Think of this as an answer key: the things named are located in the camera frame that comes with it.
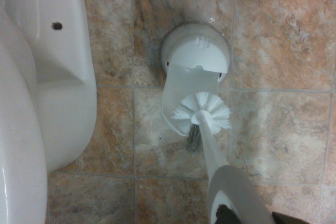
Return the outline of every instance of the toilet brush handle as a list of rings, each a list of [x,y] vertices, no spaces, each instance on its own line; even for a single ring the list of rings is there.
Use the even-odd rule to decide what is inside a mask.
[[[212,135],[204,114],[199,114],[197,117],[202,136],[206,170],[208,172],[209,181],[211,181],[217,169],[224,165],[229,165],[229,163]]]

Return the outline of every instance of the brush head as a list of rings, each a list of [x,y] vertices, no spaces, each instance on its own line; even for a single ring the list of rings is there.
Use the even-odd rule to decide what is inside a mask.
[[[188,95],[174,111],[173,119],[181,120],[179,128],[188,134],[186,148],[189,152],[198,151],[202,146],[200,127],[194,116],[198,111],[206,111],[204,113],[208,115],[206,119],[212,134],[222,128],[231,128],[230,110],[219,96],[209,92]]]

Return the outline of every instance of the brush holder lid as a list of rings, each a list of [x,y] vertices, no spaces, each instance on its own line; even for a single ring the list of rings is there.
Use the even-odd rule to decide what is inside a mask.
[[[184,132],[179,130],[179,125],[190,124],[190,120],[172,119],[175,109],[187,95],[202,91],[218,94],[218,87],[218,72],[205,71],[202,66],[188,68],[170,64],[167,69],[167,80],[162,96],[164,120],[173,131],[185,135]]]

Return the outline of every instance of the tile floor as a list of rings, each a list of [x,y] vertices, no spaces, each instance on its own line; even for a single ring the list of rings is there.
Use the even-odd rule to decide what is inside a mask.
[[[201,20],[233,53],[216,136],[270,210],[336,223],[336,0],[85,0],[98,116],[90,144],[49,174],[47,223],[207,223],[202,153],[161,118],[164,35]]]

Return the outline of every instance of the toilet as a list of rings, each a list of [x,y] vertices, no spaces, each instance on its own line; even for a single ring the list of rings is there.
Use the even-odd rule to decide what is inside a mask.
[[[47,172],[96,122],[84,0],[0,1],[0,223],[45,223]]]

